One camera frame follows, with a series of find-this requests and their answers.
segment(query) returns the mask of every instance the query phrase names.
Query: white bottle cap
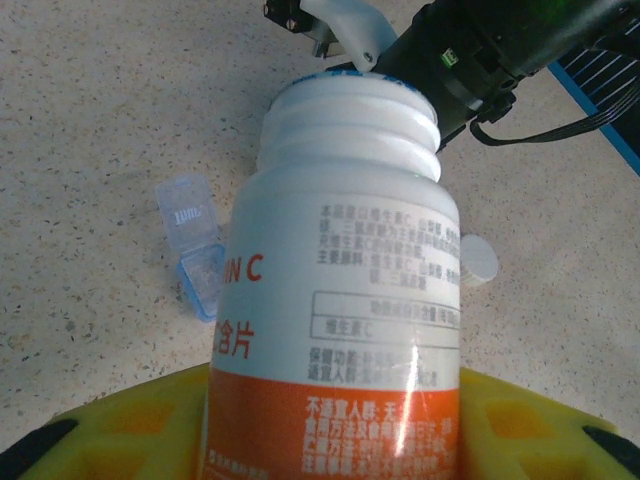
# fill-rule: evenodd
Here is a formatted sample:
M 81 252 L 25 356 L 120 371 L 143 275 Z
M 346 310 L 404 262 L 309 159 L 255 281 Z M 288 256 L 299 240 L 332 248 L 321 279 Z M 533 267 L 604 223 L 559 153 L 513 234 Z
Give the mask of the white bottle cap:
M 460 241 L 461 283 L 479 287 L 498 274 L 498 256 L 491 245 L 478 235 L 465 235 Z

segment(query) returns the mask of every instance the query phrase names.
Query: black cable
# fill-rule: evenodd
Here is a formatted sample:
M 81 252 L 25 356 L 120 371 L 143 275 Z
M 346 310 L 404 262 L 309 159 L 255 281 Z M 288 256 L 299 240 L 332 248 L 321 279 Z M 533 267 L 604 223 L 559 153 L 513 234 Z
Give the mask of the black cable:
M 640 78 L 636 78 L 629 87 L 627 87 L 625 93 L 614 102 L 604 112 L 595 113 L 582 120 L 570 123 L 563 127 L 550 130 L 548 132 L 533 135 L 531 137 L 516 138 L 510 140 L 501 140 L 490 137 L 482 128 L 480 128 L 480 120 L 478 118 L 471 121 L 469 129 L 472 135 L 481 143 L 490 147 L 499 147 L 503 145 L 514 145 L 517 143 L 548 143 L 558 140 L 564 140 L 583 133 L 593 132 L 599 128 L 615 122 L 618 118 L 624 115 L 636 102 L 640 100 Z

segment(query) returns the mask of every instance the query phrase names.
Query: speckled countertop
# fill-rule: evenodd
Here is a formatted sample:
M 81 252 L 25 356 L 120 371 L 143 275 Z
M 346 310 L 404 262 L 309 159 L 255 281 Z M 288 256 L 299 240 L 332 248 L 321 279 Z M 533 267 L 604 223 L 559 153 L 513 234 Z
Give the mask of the speckled countertop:
M 420 5 L 394 2 L 396 27 Z M 208 360 L 153 187 L 206 174 L 226 224 L 271 98 L 326 66 L 309 49 L 257 2 L 0 1 L 0 450 Z M 497 135 L 582 116 L 548 72 L 518 97 Z M 465 363 L 640 442 L 640 178 L 599 133 L 500 149 L 464 134 L 441 158 L 464 230 L 502 264 L 464 292 Z

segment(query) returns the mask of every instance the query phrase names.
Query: white plastic bottle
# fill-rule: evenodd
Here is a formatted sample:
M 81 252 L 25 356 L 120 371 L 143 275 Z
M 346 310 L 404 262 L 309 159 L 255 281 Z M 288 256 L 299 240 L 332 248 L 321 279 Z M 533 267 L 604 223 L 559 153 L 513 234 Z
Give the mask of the white plastic bottle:
M 458 210 L 393 79 L 297 81 L 236 197 L 201 478 L 453 478 Z

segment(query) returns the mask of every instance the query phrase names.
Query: orange label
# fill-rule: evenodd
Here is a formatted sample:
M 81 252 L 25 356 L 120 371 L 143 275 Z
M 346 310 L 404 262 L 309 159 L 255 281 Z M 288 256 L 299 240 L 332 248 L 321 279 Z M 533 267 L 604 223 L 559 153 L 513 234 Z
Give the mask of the orange label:
M 203 479 L 454 478 L 458 390 L 372 391 L 212 368 Z

